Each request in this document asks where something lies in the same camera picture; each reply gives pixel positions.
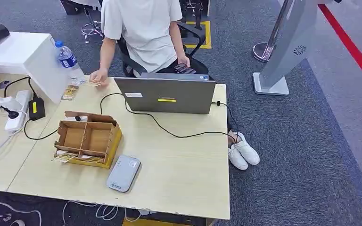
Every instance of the smartphone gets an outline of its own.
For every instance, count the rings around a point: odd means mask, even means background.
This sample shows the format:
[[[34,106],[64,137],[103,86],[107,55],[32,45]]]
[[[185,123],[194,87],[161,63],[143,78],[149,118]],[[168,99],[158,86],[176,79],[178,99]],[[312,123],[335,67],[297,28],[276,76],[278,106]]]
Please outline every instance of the smartphone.
[[[187,65],[184,64],[184,63],[181,63],[181,64],[175,66],[174,69],[175,69],[178,73],[182,73],[182,74],[195,74],[195,73],[196,73],[195,70],[193,70],[193,69],[190,68],[190,67],[187,67]]]

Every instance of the black pants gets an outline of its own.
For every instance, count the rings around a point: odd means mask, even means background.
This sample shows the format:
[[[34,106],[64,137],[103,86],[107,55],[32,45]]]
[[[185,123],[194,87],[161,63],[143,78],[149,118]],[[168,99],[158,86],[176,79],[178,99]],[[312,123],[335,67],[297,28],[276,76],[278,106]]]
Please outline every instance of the black pants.
[[[196,74],[206,74],[206,71],[202,68],[201,65],[199,65],[193,60],[191,60],[190,62],[191,62],[191,68],[196,71]],[[167,74],[177,73],[177,71],[174,69],[174,67],[177,65],[178,65],[178,60],[175,60],[168,67],[160,69],[157,73],[167,73]]]
[[[170,64],[170,66],[160,69],[159,71],[157,71],[157,73],[167,73],[167,74],[177,73],[177,71],[174,69],[174,67],[177,65],[178,65],[178,60],[175,60],[174,62],[172,62]],[[202,68],[200,67],[200,65],[194,64],[193,61],[191,61],[191,68],[196,71],[196,74],[205,74],[205,72],[202,72]],[[214,79],[210,75],[209,75],[209,80],[214,81]],[[227,119],[227,130],[228,131],[231,130],[231,125],[230,125],[230,122],[228,121],[228,119]]]

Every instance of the person's hand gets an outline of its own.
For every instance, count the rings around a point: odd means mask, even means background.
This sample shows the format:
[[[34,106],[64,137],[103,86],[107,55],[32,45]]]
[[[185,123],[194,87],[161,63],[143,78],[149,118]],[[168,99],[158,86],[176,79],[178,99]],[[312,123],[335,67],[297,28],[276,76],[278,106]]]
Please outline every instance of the person's hand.
[[[189,58],[186,55],[178,57],[178,64],[184,63],[187,67],[191,67]]]
[[[90,75],[90,82],[105,82],[107,79],[107,69],[100,68],[97,71],[94,71]]]

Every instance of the gray device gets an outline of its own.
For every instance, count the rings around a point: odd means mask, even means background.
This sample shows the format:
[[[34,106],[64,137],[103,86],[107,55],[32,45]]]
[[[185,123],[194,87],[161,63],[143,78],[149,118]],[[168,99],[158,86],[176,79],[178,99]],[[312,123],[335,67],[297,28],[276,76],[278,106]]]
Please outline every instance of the gray device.
[[[115,77],[133,111],[209,114],[215,81],[206,74],[142,73]]]
[[[110,172],[106,186],[119,192],[127,192],[137,174],[141,162],[127,155],[120,155]]]

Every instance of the laptop lid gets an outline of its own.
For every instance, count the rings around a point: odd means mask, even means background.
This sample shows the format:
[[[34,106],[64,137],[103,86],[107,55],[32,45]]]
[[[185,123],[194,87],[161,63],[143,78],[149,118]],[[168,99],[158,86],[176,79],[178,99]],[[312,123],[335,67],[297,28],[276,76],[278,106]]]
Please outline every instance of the laptop lid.
[[[207,75],[160,73],[115,81],[133,111],[195,114],[209,114],[216,84]]]

